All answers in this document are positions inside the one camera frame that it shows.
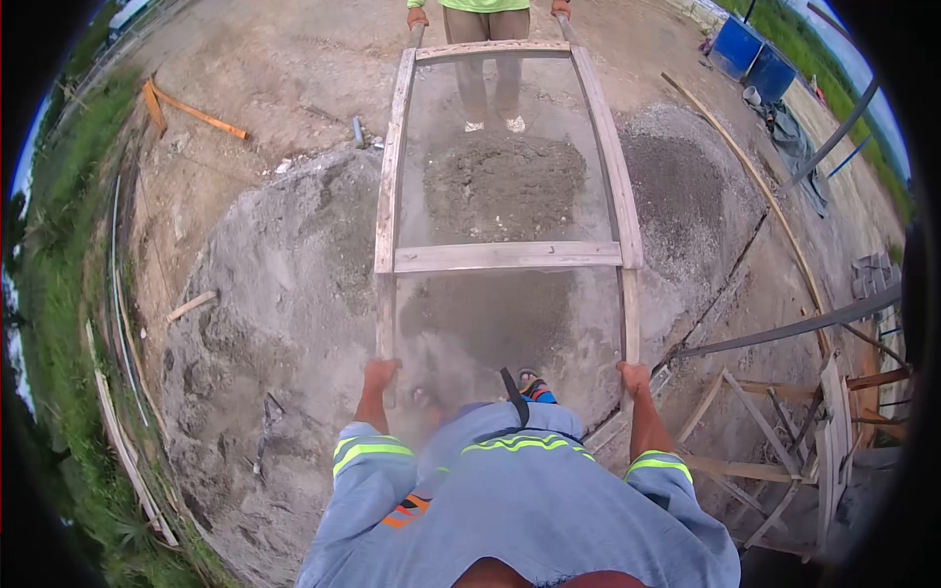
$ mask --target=reflective stripe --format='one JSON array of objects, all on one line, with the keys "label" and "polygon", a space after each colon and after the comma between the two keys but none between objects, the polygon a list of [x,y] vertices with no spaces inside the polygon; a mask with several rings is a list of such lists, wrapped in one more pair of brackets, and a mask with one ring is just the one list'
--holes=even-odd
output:
[{"label": "reflective stripe", "polygon": [[[628,476],[630,476],[630,473],[632,471],[639,469],[639,468],[673,468],[673,469],[678,469],[682,471],[683,474],[686,475],[686,479],[690,481],[690,484],[693,483],[693,475],[690,474],[689,468],[687,468],[686,464],[682,463],[682,461],[680,461],[679,463],[675,461],[661,461],[660,459],[657,459],[656,457],[649,457],[648,459],[641,459],[641,457],[644,457],[644,455],[647,455],[648,453],[651,453],[651,452],[643,452],[641,453],[640,457],[634,460],[634,463],[631,464],[630,468],[628,469],[628,473],[624,474],[625,481],[627,481]],[[666,455],[670,455],[672,457],[676,457],[672,453],[665,453],[665,452],[655,452],[655,453],[663,453]]]},{"label": "reflective stripe", "polygon": [[355,441],[355,440],[357,440],[358,438],[359,438],[359,437],[348,437],[348,438],[346,438],[346,439],[340,439],[340,442],[337,443],[337,449],[336,449],[336,451],[333,452],[333,459],[336,459],[336,458],[337,458],[337,455],[340,453],[340,450],[343,448],[343,445],[346,445],[346,444],[349,443],[350,441]]},{"label": "reflective stripe", "polygon": [[550,451],[550,450],[553,450],[553,449],[556,449],[556,448],[559,448],[559,447],[567,447],[567,446],[568,446],[568,442],[565,441],[564,439],[559,439],[558,441],[553,441],[553,442],[552,442],[551,444],[549,444],[549,445],[546,445],[546,444],[543,443],[542,441],[520,441],[520,442],[517,443],[516,445],[512,445],[512,446],[511,446],[511,445],[503,445],[503,444],[501,444],[501,443],[498,443],[498,444],[496,444],[496,445],[487,445],[487,446],[484,446],[484,445],[470,445],[469,447],[465,447],[464,450],[462,451],[462,453],[464,453],[464,452],[469,452],[469,451],[472,450],[472,449],[480,449],[480,450],[484,450],[484,451],[488,451],[488,450],[491,450],[491,449],[506,449],[508,452],[517,452],[517,451],[519,451],[519,450],[520,450],[521,448],[523,448],[523,447],[541,447],[542,449],[544,449],[544,450],[546,450],[546,451]]},{"label": "reflective stripe", "polygon": [[351,459],[365,453],[394,453],[397,455],[407,455],[409,457],[415,456],[415,453],[408,447],[401,445],[354,445],[346,452],[343,459],[341,459],[337,465],[333,466],[333,477],[335,478],[337,474],[340,473],[340,470],[343,469],[343,466],[348,464]]}]

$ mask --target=wooden formwork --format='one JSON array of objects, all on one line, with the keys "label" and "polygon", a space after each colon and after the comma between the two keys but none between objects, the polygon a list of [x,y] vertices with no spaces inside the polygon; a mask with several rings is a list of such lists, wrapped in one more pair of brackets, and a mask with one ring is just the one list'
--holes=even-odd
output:
[{"label": "wooden formwork", "polygon": [[[622,358],[630,363],[640,362],[636,273],[643,265],[644,255],[630,175],[614,119],[604,100],[591,58],[584,47],[577,43],[564,16],[559,15],[559,23],[565,41],[503,40],[420,48],[422,31],[420,28],[417,33],[413,30],[412,46],[402,52],[395,81],[375,220],[377,356],[395,356],[397,276],[607,265],[617,268],[623,293]],[[466,56],[541,57],[567,59],[571,62],[595,131],[605,192],[613,204],[615,226],[612,227],[611,241],[534,241],[425,247],[397,245],[408,107],[415,83],[415,68],[454,62]],[[387,395],[387,406],[395,406],[394,394]]]}]

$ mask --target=metal rod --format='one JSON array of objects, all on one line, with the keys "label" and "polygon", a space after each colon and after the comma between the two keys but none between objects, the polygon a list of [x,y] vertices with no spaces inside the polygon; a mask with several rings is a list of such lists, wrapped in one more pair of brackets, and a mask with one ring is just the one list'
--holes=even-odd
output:
[{"label": "metal rod", "polygon": [[792,323],[790,325],[781,326],[779,328],[773,328],[770,331],[762,331],[752,335],[745,335],[744,337],[739,337],[738,339],[711,343],[701,347],[694,347],[693,349],[686,349],[673,354],[670,356],[670,358],[705,356],[710,353],[716,353],[717,351],[738,349],[739,347],[745,347],[748,345],[757,345],[758,343],[777,341],[778,339],[785,339],[786,337],[794,337],[795,335],[809,333],[810,331],[815,331],[824,328],[825,326],[858,321],[865,316],[873,314],[877,310],[882,310],[885,307],[890,306],[899,299],[901,299],[901,285],[896,284],[879,293],[873,294],[869,298],[865,298],[858,302],[853,302],[851,305],[845,306],[842,309],[827,312],[826,314],[815,316],[798,323]]},{"label": "metal rod", "polygon": [[755,9],[755,3],[756,3],[757,1],[758,1],[758,0],[752,0],[752,4],[749,5],[749,7],[748,7],[748,12],[745,12],[745,18],[742,19],[742,24],[745,24],[745,23],[748,22],[748,17],[750,17],[750,16],[752,15],[752,10]]},{"label": "metal rod", "polygon": [[866,144],[869,143],[869,140],[870,140],[870,139],[872,139],[872,135],[866,135],[866,138],[863,139],[863,142],[860,143],[860,144],[856,147],[856,149],[853,150],[852,153],[850,153],[849,155],[846,156],[846,159],[843,160],[843,163],[841,163],[840,165],[838,165],[836,169],[834,169],[834,170],[831,171],[829,174],[827,174],[827,179],[829,180],[830,178],[832,178],[835,173],[837,173],[838,171],[840,171],[841,169],[843,169],[843,166],[845,166],[846,164],[850,163],[850,160],[853,159],[853,156],[856,155],[857,153],[859,153],[860,151],[862,151],[863,148],[866,147]]},{"label": "metal rod", "polygon": [[881,342],[878,342],[878,341],[874,340],[872,337],[870,337],[870,336],[867,335],[866,333],[860,331],[860,330],[857,329],[857,328],[854,328],[854,327],[852,327],[852,326],[849,326],[849,325],[847,325],[846,323],[843,323],[843,328],[845,328],[846,330],[850,331],[850,332],[853,333],[856,337],[862,339],[863,341],[867,342],[868,344],[870,344],[870,345],[872,345],[872,346],[874,346],[874,347],[878,347],[879,349],[881,349],[882,351],[884,351],[886,355],[888,355],[889,357],[891,357],[891,358],[895,359],[896,361],[898,361],[898,362],[899,362],[899,365],[901,365],[903,368],[907,368],[907,367],[908,367],[908,363],[906,363],[905,360],[902,359],[901,356],[900,356],[899,354],[897,354],[894,349],[890,349],[890,348],[889,348],[887,345],[885,345],[884,343],[881,343]]},{"label": "metal rod", "polygon": [[853,128],[853,125],[859,120],[859,117],[863,116],[863,113],[866,112],[866,108],[869,107],[869,102],[872,100],[872,97],[875,96],[877,89],[879,89],[879,79],[876,76],[872,76],[872,81],[869,82],[863,95],[859,97],[859,102],[853,107],[850,116],[843,121],[843,124],[839,125],[837,131],[826,140],[826,143],[824,143],[816,153],[814,153],[814,156],[807,160],[807,163],[800,169],[794,172],[794,175],[792,175],[790,179],[784,182],[778,194],[779,196],[784,196],[792,187],[800,183],[800,181],[813,171],[814,167],[826,157],[827,153],[839,143],[839,140],[850,132],[850,129]]}]

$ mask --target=grass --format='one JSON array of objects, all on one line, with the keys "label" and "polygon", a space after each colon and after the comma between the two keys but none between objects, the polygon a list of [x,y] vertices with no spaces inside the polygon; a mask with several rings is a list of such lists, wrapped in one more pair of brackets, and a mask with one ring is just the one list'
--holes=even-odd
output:
[{"label": "grass", "polygon": [[[194,568],[194,550],[159,544],[142,519],[135,492],[104,436],[95,366],[82,344],[84,322],[103,300],[108,232],[99,228],[109,217],[110,186],[120,162],[116,142],[139,84],[137,72],[116,73],[88,95],[88,111],[70,118],[56,144],[34,160],[17,279],[22,313],[30,321],[23,329],[24,358],[40,422],[55,445],[71,451],[60,471],[72,500],[59,515],[91,538],[84,549],[89,562],[112,585],[197,586],[206,581]],[[123,389],[113,366],[99,367],[114,390]],[[194,534],[188,543],[197,542]],[[210,549],[199,549],[222,569]]]},{"label": "grass", "polygon": [[[728,11],[737,10],[745,14],[750,0],[715,0]],[[763,37],[773,42],[797,66],[805,79],[817,74],[817,85],[826,97],[827,105],[840,122],[853,110],[859,93],[850,83],[842,66],[823,44],[809,24],[793,9],[779,0],[762,0],[755,4],[748,23]],[[894,161],[886,156],[891,149],[885,135],[870,116],[864,116],[850,129],[849,136],[859,145],[872,134],[875,140],[863,148],[863,157],[872,166],[883,187],[895,201],[896,211],[903,224],[908,224],[915,214],[915,203],[906,190],[906,182]]]}]

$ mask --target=green vegetation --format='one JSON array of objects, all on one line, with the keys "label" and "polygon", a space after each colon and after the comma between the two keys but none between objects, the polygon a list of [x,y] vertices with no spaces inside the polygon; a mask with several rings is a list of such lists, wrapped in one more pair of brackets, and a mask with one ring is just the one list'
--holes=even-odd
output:
[{"label": "green vegetation", "polygon": [[[739,14],[745,14],[751,4],[751,0],[715,2],[730,12],[737,10]],[[827,105],[837,119],[842,122],[849,116],[859,93],[821,38],[797,12],[779,0],[759,0],[748,23],[777,45],[807,80],[817,74],[817,85],[823,91]],[[871,116],[864,115],[849,132],[851,141],[856,145],[869,134],[872,134],[875,140],[866,144],[863,156],[875,170],[879,182],[895,200],[902,223],[908,224],[915,213],[915,203],[905,189],[905,180],[902,179],[894,158],[886,157],[887,153],[891,153],[891,149],[882,130]]]},{"label": "green vegetation", "polygon": [[102,8],[95,15],[95,18],[88,25],[88,30],[82,35],[81,39],[75,43],[72,52],[69,53],[69,59],[62,67],[62,72],[56,79],[56,84],[52,87],[49,95],[49,109],[40,122],[40,131],[37,136],[37,149],[44,143],[53,130],[53,125],[62,114],[65,108],[65,92],[62,87],[76,89],[91,68],[95,65],[97,56],[104,51],[104,42],[108,38],[108,23],[111,17],[118,12],[118,5],[115,0],[107,0]]},{"label": "green vegetation", "polygon": [[[55,145],[44,146],[34,158],[33,198],[16,278],[28,321],[22,326],[24,358],[38,418],[32,438],[44,448],[36,450],[44,455],[44,477],[59,480],[46,485],[56,494],[50,502],[63,520],[73,521],[78,547],[110,584],[231,585],[215,554],[188,521],[172,516],[162,496],[155,498],[172,519],[181,548],[157,541],[143,520],[104,435],[95,366],[85,346],[84,323],[103,302],[108,231],[102,230],[107,225],[102,221],[110,218],[109,196],[129,135],[120,131],[139,85],[137,72],[115,74],[87,96],[88,110],[63,124]],[[102,345],[96,346],[98,367],[108,376],[119,416],[133,435],[136,408],[133,413],[127,409],[117,369],[104,361],[108,355]],[[144,453],[141,467],[148,457]],[[152,493],[161,495],[154,474],[145,473]]]}]

